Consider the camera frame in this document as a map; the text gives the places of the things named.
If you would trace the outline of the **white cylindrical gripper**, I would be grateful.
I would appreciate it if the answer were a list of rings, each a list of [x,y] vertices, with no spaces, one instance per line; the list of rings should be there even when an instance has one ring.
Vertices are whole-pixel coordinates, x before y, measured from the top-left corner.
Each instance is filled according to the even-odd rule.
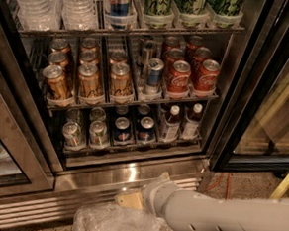
[[[180,187],[170,179],[168,172],[164,172],[149,183],[143,189],[143,193],[139,190],[124,191],[115,196],[115,201],[121,207],[140,210],[144,208],[146,212],[161,218],[167,199],[178,190]]]

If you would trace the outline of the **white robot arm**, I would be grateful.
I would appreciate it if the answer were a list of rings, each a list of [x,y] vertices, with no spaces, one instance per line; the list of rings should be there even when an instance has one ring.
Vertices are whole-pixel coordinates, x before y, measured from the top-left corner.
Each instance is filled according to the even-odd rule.
[[[289,231],[289,199],[214,199],[178,186],[168,173],[115,200],[164,219],[173,231]]]

